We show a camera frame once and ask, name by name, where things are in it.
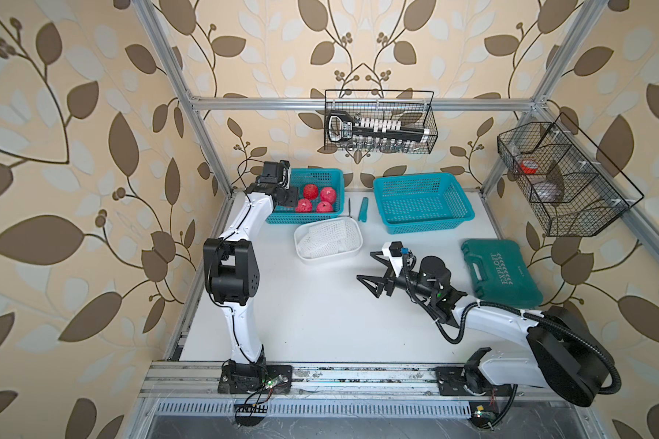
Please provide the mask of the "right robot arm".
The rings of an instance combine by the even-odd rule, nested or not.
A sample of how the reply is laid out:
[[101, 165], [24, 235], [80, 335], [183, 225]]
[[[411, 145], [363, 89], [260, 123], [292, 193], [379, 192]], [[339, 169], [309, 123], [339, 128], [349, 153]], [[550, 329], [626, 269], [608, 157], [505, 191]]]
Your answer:
[[357, 281], [375, 297], [405, 291], [446, 342], [459, 345], [474, 329], [517, 345], [512, 353], [476, 349], [451, 379], [450, 388], [473, 395], [503, 386], [549, 389], [580, 407], [622, 389], [613, 356], [567, 309], [535, 311], [475, 298], [452, 285], [450, 270], [436, 256], [420, 262], [407, 250], [371, 256], [386, 271], [381, 276], [359, 274]]

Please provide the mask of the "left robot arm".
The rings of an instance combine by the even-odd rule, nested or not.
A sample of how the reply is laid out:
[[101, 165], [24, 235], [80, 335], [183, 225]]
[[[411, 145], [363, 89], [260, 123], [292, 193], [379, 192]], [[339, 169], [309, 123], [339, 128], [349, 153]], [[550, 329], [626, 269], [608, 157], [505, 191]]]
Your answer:
[[243, 191], [241, 208], [229, 227], [203, 245], [204, 288], [223, 311], [231, 339], [225, 378], [247, 391], [262, 387], [267, 379], [264, 347], [254, 320], [253, 298], [260, 285], [260, 270], [253, 241], [276, 207], [293, 207], [298, 201], [290, 177], [287, 160], [265, 162], [261, 174]]

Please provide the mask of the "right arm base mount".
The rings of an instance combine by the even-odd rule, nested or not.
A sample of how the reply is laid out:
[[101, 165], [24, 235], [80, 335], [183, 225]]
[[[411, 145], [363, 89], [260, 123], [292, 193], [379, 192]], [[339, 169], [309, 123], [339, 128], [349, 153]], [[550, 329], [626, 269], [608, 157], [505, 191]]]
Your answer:
[[439, 366], [435, 371], [441, 396], [505, 397], [513, 394], [512, 385], [495, 385], [479, 370], [481, 360], [491, 348], [480, 348], [461, 366]]

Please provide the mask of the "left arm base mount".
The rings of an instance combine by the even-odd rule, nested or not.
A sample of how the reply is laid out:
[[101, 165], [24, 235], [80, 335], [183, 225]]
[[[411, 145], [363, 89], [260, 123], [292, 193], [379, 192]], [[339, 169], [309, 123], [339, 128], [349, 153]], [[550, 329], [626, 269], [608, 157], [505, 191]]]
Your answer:
[[268, 365], [262, 356], [256, 363], [241, 363], [227, 360], [221, 366], [218, 393], [287, 394], [292, 386], [293, 367], [287, 364]]

